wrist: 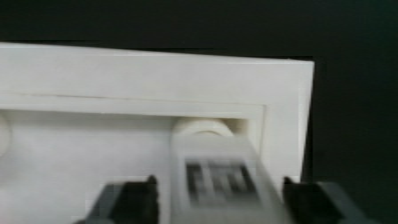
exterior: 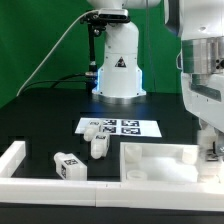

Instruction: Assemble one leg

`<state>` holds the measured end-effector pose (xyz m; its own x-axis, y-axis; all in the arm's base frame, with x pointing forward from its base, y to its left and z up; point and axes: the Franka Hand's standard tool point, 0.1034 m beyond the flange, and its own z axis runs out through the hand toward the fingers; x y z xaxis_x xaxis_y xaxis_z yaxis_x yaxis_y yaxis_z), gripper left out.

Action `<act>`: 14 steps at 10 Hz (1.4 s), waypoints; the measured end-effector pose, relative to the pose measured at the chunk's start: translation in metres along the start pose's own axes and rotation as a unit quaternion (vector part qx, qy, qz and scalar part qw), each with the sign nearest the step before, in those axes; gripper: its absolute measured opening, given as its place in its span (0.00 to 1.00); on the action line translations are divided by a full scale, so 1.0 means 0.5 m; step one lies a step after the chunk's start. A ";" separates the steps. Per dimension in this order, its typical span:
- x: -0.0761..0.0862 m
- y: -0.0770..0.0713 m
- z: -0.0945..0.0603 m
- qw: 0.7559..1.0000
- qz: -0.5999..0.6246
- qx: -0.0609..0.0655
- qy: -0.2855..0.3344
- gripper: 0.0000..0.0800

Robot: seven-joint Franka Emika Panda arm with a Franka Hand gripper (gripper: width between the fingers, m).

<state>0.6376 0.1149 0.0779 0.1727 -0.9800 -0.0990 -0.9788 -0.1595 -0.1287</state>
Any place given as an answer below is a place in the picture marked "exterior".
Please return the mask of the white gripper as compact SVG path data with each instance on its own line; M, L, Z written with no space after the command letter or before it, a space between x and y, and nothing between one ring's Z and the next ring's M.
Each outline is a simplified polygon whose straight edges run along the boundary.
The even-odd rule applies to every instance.
M218 129L214 142L214 152L217 156L224 155L224 76L213 74L208 79L208 87L220 92L221 100L215 100L192 91L191 77L181 74L182 96L185 108L212 127Z

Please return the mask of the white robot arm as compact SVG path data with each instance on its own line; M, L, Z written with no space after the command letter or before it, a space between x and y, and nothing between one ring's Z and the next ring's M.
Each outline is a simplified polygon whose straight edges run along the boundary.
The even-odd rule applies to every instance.
M106 27L96 97L132 100L145 94L137 65L139 31L128 11L164 5L166 28L181 39L177 65L185 108L197 116L200 145L224 155L224 0L87 0Z

